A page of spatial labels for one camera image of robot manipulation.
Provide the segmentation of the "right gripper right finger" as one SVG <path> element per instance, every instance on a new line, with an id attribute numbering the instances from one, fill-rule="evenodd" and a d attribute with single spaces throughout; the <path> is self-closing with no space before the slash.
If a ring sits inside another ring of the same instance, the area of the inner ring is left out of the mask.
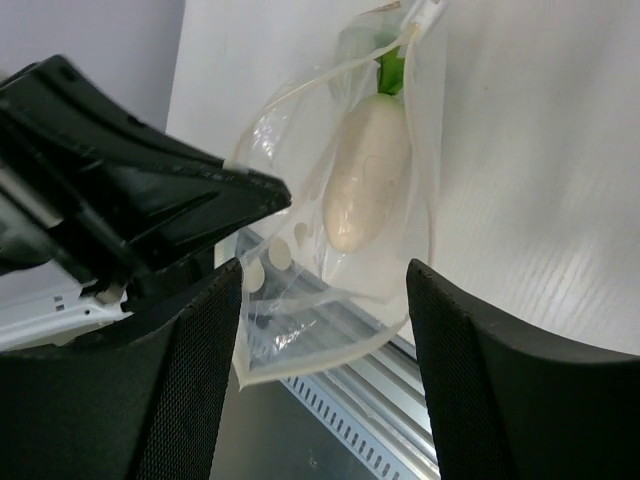
<path id="1" fill-rule="evenodd" d="M 639 359 L 463 291 L 420 260 L 406 285 L 444 479 L 635 479 Z"/>

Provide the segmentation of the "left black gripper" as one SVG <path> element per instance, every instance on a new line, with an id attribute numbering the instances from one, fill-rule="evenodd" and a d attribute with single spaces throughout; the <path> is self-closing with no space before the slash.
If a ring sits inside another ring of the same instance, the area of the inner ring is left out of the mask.
<path id="1" fill-rule="evenodd" d="M 204 250 L 287 208 L 285 183 L 139 121 L 61 55 L 1 84 L 1 265 L 53 261 L 102 305 L 201 280 Z"/>

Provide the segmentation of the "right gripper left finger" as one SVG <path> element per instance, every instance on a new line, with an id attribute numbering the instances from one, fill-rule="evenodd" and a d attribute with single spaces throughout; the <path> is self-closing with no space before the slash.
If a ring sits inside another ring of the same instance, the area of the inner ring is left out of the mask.
<path id="1" fill-rule="evenodd" d="M 242 269 L 64 346 L 1 356 L 5 479 L 206 479 L 231 368 Z"/>

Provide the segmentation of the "clear zip top bag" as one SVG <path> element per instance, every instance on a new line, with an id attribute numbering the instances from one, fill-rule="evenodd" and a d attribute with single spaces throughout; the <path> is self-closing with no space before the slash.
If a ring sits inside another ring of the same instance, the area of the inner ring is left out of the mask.
<path id="1" fill-rule="evenodd" d="M 356 16 L 240 136 L 232 165 L 292 195 L 235 240 L 241 386 L 347 364 L 407 323 L 407 267 L 434 254 L 447 9 L 397 1 Z"/>

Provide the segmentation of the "white daikon radish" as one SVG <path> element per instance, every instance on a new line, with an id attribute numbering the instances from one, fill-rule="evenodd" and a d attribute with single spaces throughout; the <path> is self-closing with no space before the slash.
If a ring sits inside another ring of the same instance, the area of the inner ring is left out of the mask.
<path id="1" fill-rule="evenodd" d="M 405 58 L 395 48 L 376 59 L 376 92 L 344 117 L 323 199 L 329 242 L 343 254 L 374 240 L 396 201 L 411 153 L 406 113 L 398 99 Z"/>

